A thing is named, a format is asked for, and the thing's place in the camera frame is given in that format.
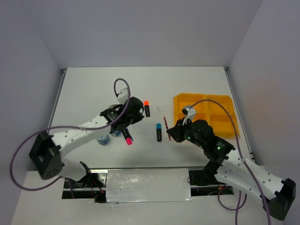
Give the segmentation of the red pen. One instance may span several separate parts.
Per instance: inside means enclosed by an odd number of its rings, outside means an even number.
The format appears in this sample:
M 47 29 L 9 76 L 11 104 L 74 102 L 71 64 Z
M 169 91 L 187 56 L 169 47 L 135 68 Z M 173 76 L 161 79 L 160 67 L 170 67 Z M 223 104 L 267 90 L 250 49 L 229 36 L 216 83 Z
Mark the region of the red pen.
M 171 141 L 171 136 L 168 133 L 169 127 L 168 127 L 168 123 L 167 123 L 166 117 L 163 116 L 163 119 L 164 119 L 164 123 L 165 123 L 166 132 L 167 132 L 167 135 L 168 135 L 168 139 L 169 139 L 169 141 Z

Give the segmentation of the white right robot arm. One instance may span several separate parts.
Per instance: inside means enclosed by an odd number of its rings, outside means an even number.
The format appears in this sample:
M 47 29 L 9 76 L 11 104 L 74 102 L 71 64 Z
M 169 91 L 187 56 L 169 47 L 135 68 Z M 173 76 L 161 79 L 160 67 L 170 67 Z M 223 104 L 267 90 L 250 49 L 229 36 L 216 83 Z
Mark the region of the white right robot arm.
M 235 147 L 216 136 L 205 120 L 183 123 L 178 120 L 167 133 L 177 142 L 189 141 L 203 149 L 209 162 L 202 170 L 190 170 L 189 182 L 195 186 L 224 183 L 261 201 L 266 198 L 270 216 L 283 221 L 296 197 L 296 184 L 264 170 Z

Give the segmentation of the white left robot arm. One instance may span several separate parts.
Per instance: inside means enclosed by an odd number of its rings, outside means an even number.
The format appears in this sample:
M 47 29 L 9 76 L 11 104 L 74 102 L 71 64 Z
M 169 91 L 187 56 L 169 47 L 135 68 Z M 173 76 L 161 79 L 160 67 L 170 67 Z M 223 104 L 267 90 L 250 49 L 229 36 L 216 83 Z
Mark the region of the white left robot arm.
M 100 115 L 82 124 L 79 129 L 69 129 L 60 133 L 37 135 L 29 157 L 43 180 L 56 176 L 71 178 L 81 187 L 88 186 L 94 176 L 82 161 L 74 162 L 67 154 L 78 147 L 101 136 L 124 130 L 129 125 L 140 122 L 144 116 L 143 102 L 131 97 L 125 104 L 106 109 Z

